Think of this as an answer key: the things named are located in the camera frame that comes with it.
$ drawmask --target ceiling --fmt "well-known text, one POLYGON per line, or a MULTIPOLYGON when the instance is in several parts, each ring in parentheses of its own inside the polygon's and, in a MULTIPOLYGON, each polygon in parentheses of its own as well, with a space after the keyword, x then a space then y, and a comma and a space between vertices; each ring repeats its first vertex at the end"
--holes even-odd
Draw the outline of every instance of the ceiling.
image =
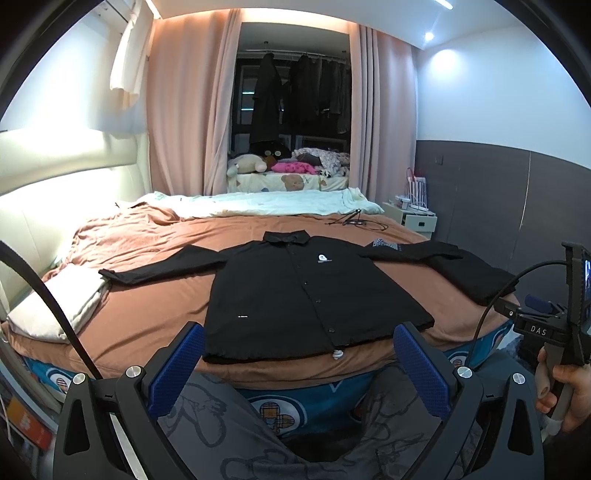
POLYGON ((153 0, 163 18, 222 8, 283 8, 343 18, 381 30, 418 48, 519 21, 495 0, 449 0, 447 10, 435 0, 153 0), (426 32, 434 34, 425 42, 426 32))
POLYGON ((349 36, 299 25, 243 23, 238 51, 247 49, 290 50, 346 58, 349 56, 349 36))

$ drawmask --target nightstand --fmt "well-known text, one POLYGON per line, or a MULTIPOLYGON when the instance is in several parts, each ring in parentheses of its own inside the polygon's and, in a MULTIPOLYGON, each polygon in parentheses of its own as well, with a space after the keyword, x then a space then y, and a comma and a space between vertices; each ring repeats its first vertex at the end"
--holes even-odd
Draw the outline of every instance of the nightstand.
POLYGON ((435 226, 437 225, 437 216, 430 210, 423 211, 414 208, 402 210, 396 205, 384 202, 382 204, 384 215, 391 218, 395 222, 404 225, 413 232, 420 233, 428 240, 431 239, 435 226))

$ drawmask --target crumpled brown blanket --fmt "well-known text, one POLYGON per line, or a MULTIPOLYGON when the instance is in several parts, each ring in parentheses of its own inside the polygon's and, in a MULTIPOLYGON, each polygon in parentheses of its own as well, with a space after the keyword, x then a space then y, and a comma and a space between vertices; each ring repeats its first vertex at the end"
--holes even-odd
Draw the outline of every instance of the crumpled brown blanket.
MULTIPOLYGON (((125 271, 167 258, 187 244, 220 250, 260 240, 265 231, 306 230, 310 235, 331 236, 360 245, 377 238, 397 243, 425 240, 383 216, 363 218, 387 224, 385 232, 352 225, 328 225, 336 218, 338 215, 182 219, 172 210, 143 204, 82 226, 60 268, 72 262, 90 268, 125 271)), ((483 307, 428 267, 376 264, 433 315, 435 326, 423 332, 431 345, 445 350, 471 340, 483 307)), ((50 271, 44 279, 58 271, 59 268, 50 271)), ((120 376, 131 365, 145 365, 158 348, 170 343, 186 322, 204 323, 213 279, 214 273, 207 273, 135 288, 113 286, 93 319, 79 333, 80 341, 105 377, 120 376)), ((343 301, 354 296, 355 285, 342 285, 342 288, 343 301)), ((507 298, 515 301, 513 295, 507 298)), ((505 321, 506 318, 491 312, 481 335, 505 321)), ((86 371, 69 344, 41 342, 12 332, 8 337, 21 355, 74 372, 86 371)), ((236 387, 279 390, 325 384, 373 371, 391 362, 393 357, 392 340, 385 339, 347 348, 338 360, 332 354, 231 365, 207 364, 201 360, 197 369, 216 374, 236 387)))

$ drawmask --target metal bolt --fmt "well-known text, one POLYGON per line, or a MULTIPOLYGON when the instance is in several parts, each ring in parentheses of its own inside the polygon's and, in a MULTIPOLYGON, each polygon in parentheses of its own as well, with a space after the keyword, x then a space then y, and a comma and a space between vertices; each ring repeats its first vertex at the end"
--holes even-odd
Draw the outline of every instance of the metal bolt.
POLYGON ((513 382, 523 385, 525 383, 525 377, 520 373, 513 374, 513 382))
POLYGON ((125 375, 127 375, 130 378, 134 378, 134 377, 137 377, 141 372, 142 372, 142 368, 138 367, 137 365, 134 365, 132 367, 129 367, 125 371, 125 375))
POLYGON ((74 375, 74 378, 72 379, 72 381, 76 385, 80 385, 84 380, 86 380, 86 375, 85 374, 76 374, 76 375, 74 375))
POLYGON ((472 370, 468 367, 460 367, 457 369, 457 374, 462 378, 470 378, 472 376, 472 370))

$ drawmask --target person's leg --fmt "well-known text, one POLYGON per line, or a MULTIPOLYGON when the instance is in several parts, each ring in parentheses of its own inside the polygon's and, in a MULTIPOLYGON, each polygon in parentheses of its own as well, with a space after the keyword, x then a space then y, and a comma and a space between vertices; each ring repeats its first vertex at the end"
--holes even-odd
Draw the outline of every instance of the person's leg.
MULTIPOLYGON (((427 412, 408 376, 398 364, 376 374, 366 397, 363 437, 350 453, 338 461, 356 478, 382 475, 401 478, 418 458, 440 424, 427 412)), ((473 433, 465 447, 469 461, 478 436, 473 433)), ((461 478, 461 459, 449 478, 461 478)))
POLYGON ((339 466, 298 458, 248 400, 214 375, 194 372, 170 415, 158 423, 198 479, 346 478, 339 466))

